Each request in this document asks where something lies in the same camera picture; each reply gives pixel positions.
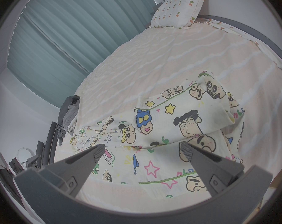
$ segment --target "yellow star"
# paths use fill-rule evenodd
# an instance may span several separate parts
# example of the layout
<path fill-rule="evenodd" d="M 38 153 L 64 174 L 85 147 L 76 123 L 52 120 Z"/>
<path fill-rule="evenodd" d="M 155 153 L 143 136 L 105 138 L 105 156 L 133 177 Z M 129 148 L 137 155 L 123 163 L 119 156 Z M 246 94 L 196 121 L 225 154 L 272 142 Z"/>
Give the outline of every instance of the yellow star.
<path fill-rule="evenodd" d="M 148 107 L 151 107 L 151 106 L 153 106 L 154 105 L 154 102 L 153 101 L 147 101 L 147 103 L 146 103 L 146 105 L 148 106 Z"/>
<path fill-rule="evenodd" d="M 174 113 L 174 109 L 175 109 L 175 105 L 172 105 L 171 103 L 165 107 L 166 109 L 166 114 L 173 114 Z"/>

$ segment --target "bed sheet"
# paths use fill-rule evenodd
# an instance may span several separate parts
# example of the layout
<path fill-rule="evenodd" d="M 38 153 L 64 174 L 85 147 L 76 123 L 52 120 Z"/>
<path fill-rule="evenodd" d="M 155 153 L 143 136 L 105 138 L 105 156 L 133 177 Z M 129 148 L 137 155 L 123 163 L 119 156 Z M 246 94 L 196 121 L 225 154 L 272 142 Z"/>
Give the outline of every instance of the bed sheet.
<path fill-rule="evenodd" d="M 76 127 L 136 106 L 183 80 L 211 70 L 246 110 L 239 148 L 245 171 L 257 164 L 275 177 L 282 168 L 282 61 L 264 43 L 216 21 L 197 20 L 191 29 L 148 28 L 120 46 L 80 85 Z M 73 155 L 67 134 L 55 162 Z M 77 198 L 125 212 L 179 209 L 209 198 L 189 193 L 152 200 L 138 186 L 88 179 Z"/>

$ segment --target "curtain fold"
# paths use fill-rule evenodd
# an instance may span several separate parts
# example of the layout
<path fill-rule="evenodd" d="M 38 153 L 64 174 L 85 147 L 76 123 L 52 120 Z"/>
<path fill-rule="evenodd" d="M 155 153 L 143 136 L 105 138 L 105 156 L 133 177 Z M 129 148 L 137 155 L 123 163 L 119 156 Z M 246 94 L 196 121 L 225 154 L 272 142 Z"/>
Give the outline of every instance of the curtain fold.
<path fill-rule="evenodd" d="M 117 47 L 151 21 L 154 0 L 30 0 L 12 36 L 7 67 L 61 107 Z"/>

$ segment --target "gray blanket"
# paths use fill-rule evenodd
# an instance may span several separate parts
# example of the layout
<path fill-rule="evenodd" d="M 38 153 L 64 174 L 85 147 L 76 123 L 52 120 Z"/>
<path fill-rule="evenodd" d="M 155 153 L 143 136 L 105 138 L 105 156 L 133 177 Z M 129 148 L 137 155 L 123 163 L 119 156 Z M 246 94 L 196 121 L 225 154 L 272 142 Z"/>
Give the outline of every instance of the gray blanket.
<path fill-rule="evenodd" d="M 65 99 L 63 105 L 60 108 L 58 121 L 57 121 L 57 131 L 58 131 L 57 138 L 59 140 L 60 146 L 66 134 L 66 131 L 64 130 L 63 127 L 63 118 L 68 112 L 68 106 L 75 104 L 79 99 L 80 97 L 78 95 L 69 96 Z"/>
<path fill-rule="evenodd" d="M 73 136 L 74 127 L 77 122 L 77 114 L 79 111 L 80 100 L 78 100 L 75 104 L 68 106 L 68 112 L 63 118 L 63 127 L 64 130 L 70 133 Z"/>

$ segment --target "white pillow with heart pattern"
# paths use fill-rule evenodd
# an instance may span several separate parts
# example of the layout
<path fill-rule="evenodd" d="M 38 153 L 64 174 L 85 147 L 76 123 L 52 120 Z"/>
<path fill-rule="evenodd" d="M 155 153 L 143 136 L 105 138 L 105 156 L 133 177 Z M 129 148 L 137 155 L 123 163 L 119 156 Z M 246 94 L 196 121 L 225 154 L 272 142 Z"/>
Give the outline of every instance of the white pillow with heart pattern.
<path fill-rule="evenodd" d="M 188 29 L 197 18 L 204 0 L 167 0 L 154 14 L 150 27 Z"/>

